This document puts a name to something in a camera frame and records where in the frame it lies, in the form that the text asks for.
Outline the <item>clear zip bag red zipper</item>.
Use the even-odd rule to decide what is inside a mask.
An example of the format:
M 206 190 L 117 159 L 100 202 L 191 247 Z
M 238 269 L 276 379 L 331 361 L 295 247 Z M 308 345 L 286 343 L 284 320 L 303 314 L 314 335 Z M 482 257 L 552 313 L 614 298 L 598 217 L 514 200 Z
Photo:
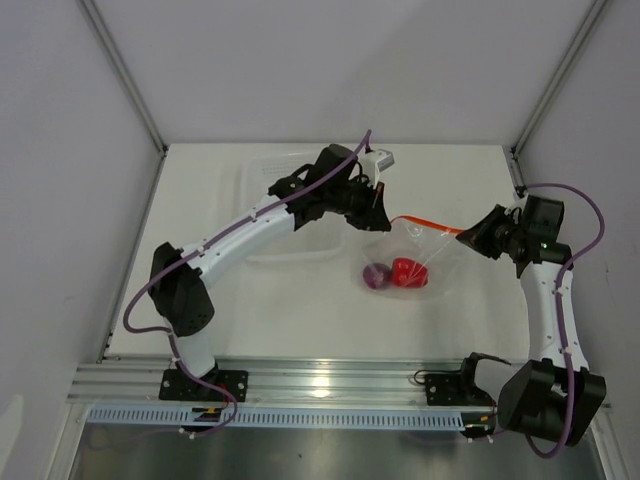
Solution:
M 361 242 L 354 259 L 353 278 L 368 293 L 401 300 L 435 300 L 454 292 L 462 284 L 465 259 L 462 246 L 455 239 L 462 230 L 410 215 L 391 221 L 391 230 L 376 233 Z M 371 263 L 392 267 L 397 257 L 413 259 L 425 265 L 429 281 L 422 288 L 371 290 L 363 282 L 362 270 Z

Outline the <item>purple red onion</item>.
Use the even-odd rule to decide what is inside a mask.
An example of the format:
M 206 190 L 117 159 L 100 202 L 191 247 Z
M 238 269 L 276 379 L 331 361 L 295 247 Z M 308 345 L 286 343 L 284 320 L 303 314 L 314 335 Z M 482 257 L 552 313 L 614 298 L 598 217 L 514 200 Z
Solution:
M 371 290 L 386 289 L 391 284 L 392 270 L 383 263 L 371 263 L 362 270 L 364 284 Z

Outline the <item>red bell pepper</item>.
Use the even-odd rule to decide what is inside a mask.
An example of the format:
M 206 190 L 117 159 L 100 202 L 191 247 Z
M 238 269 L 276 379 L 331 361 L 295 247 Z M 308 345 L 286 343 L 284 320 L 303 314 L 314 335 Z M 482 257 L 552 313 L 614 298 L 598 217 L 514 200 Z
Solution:
M 406 257 L 392 262 L 391 283 L 398 288 L 422 288 L 428 284 L 429 271 L 425 265 Z

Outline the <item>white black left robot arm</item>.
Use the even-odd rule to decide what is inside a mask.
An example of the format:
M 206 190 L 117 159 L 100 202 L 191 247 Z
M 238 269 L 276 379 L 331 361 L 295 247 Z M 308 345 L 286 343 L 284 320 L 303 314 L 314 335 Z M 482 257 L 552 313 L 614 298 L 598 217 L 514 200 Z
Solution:
M 363 155 L 338 144 L 322 149 L 271 185 L 260 201 L 233 224 L 199 243 L 156 248 L 149 295 L 170 330 L 182 388 L 197 400 L 216 390 L 217 362 L 204 331 L 215 315 L 210 289 L 234 265 L 271 243 L 331 213 L 360 231 L 388 232 L 380 175 L 395 163 L 391 152 Z

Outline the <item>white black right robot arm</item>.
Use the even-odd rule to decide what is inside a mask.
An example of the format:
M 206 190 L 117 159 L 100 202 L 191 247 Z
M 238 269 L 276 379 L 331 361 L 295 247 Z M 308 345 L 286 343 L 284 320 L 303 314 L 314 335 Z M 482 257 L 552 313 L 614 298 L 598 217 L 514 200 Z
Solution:
M 498 425 L 529 444 L 553 443 L 540 457 L 576 445 L 602 405 L 606 381 L 591 372 L 582 352 L 572 304 L 573 268 L 582 251 L 559 242 L 565 206 L 526 195 L 510 207 L 497 205 L 457 241 L 482 256 L 508 256 L 525 296 L 529 358 L 520 368 L 477 352 L 461 364 L 458 395 L 468 403 L 496 401 Z

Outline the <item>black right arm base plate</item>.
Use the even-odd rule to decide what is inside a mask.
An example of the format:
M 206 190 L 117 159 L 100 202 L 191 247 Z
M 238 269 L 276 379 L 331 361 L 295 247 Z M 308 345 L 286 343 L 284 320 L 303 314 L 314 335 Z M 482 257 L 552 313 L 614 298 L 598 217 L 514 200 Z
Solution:
M 429 406 L 495 407 L 495 400 L 461 371 L 418 370 L 414 382 L 424 389 Z

